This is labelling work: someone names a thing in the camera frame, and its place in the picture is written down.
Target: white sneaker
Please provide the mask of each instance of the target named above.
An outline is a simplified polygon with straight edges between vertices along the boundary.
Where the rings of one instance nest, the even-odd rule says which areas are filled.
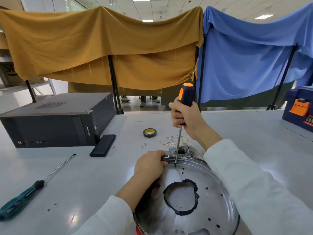
[[[122,101],[122,102],[130,102],[131,99],[128,99],[128,97],[125,96],[125,97],[122,97],[122,98],[121,98],[121,101]]]

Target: screwdriver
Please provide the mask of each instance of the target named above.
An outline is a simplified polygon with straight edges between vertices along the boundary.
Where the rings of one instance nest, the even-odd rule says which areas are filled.
[[[18,214],[26,205],[27,202],[44,187],[45,181],[51,177],[59,168],[61,168],[65,163],[67,163],[71,158],[76,156],[73,154],[69,159],[63,162],[57,169],[50,173],[45,179],[37,180],[31,187],[23,191],[17,197],[11,199],[5,205],[0,208],[0,221],[8,220]]]
[[[193,84],[191,84],[191,83],[184,83],[182,85],[182,88],[180,89],[180,92],[179,92],[179,97],[178,97],[179,102],[190,107],[193,104],[194,97],[195,97],[195,93],[194,93],[194,86],[193,86]],[[178,149],[179,149],[181,134],[182,134],[182,127],[179,128],[178,142],[177,142],[177,149],[176,149],[176,156],[175,156],[174,166],[176,166],[176,163],[177,163]]]

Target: person's legs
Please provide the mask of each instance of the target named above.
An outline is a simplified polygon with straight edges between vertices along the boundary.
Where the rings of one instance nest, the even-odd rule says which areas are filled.
[[[121,98],[121,101],[123,101],[123,102],[130,102],[131,100],[128,99],[128,97],[126,95],[123,95],[122,98]]]
[[[153,101],[153,102],[156,102],[156,103],[159,103],[159,102],[160,102],[160,100],[158,100],[157,96],[153,96],[153,97],[152,97],[152,101]]]
[[[141,100],[140,107],[144,107],[146,105],[147,97],[146,96],[141,96],[140,100]]]

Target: table surface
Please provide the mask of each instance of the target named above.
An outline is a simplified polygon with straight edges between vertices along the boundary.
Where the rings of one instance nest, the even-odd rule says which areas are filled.
[[[313,133],[281,119],[277,111],[207,111],[202,115],[223,138],[232,139],[263,170],[313,209]],[[157,136],[142,131],[155,128]],[[68,157],[77,155],[51,177],[29,205],[0,233],[72,234],[110,195],[133,175],[137,159],[147,151],[168,150],[167,136],[176,136],[168,113],[116,115],[105,134],[116,134],[107,157],[91,158],[93,147],[15,149],[0,126],[0,205],[45,178]],[[183,131],[185,139],[189,138]],[[196,149],[200,145],[193,140]],[[247,234],[239,229],[237,234]]]

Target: screwdriver handle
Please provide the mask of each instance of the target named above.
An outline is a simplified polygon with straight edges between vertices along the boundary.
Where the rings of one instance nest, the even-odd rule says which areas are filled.
[[[18,214],[36,192],[44,187],[44,183],[44,180],[37,180],[31,187],[3,205],[0,208],[0,221],[8,220]]]
[[[178,100],[186,106],[192,106],[195,97],[194,86],[191,83],[184,83],[179,92]]]

